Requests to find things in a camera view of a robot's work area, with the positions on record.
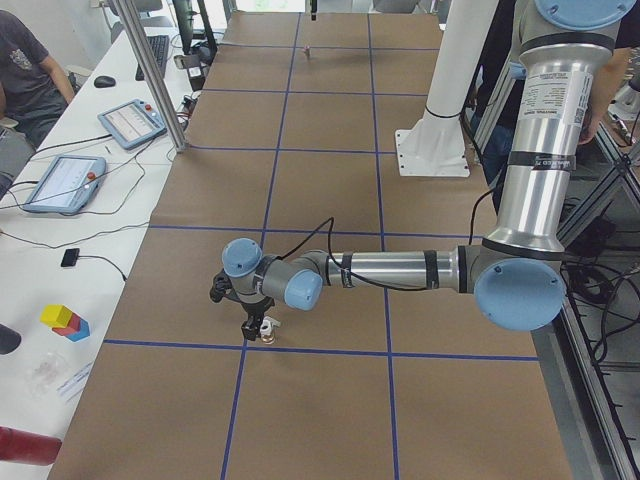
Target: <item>black computer mouse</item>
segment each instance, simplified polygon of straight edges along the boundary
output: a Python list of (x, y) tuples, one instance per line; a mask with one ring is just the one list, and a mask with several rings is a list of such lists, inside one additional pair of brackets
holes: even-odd
[(99, 77), (96, 77), (96, 79), (93, 81), (93, 85), (96, 88), (113, 87), (115, 84), (116, 84), (116, 79), (113, 77), (109, 77), (108, 75), (100, 75)]

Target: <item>red cylinder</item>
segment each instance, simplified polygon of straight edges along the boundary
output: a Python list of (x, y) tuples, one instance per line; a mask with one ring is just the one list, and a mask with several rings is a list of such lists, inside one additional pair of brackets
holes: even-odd
[(62, 440), (9, 427), (0, 427), (0, 460), (30, 465), (51, 465)]

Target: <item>keyboard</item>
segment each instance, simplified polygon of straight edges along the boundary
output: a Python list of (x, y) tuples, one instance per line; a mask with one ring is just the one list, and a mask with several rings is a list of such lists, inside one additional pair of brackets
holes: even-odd
[[(167, 70), (167, 54), (169, 53), (169, 35), (147, 35), (147, 41), (151, 46), (151, 51), (156, 59), (160, 74), (164, 78), (164, 72)], [(136, 80), (144, 80), (144, 73), (140, 64), (136, 70)]]

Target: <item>white electronic device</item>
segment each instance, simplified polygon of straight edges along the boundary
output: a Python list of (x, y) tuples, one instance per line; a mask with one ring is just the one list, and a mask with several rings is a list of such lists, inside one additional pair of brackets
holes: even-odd
[(22, 206), (33, 213), (77, 213), (95, 194), (107, 169), (102, 157), (59, 155)]
[(167, 131), (151, 105), (131, 100), (98, 115), (98, 120), (125, 150), (131, 150)]

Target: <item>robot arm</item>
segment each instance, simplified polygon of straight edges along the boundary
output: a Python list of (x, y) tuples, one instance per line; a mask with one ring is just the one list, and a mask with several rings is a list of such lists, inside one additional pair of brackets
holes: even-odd
[(533, 330), (551, 322), (565, 294), (556, 271), (564, 247), (556, 232), (593, 76), (611, 57), (619, 20), (634, 3), (518, 0), (512, 50), (527, 76), (502, 207), (482, 246), (451, 252), (311, 251), (286, 262), (238, 239), (223, 252), (212, 300), (228, 298), (243, 306), (249, 340), (261, 336), (274, 299), (310, 310), (329, 285), (452, 288), (474, 293), (483, 314), (502, 327)]

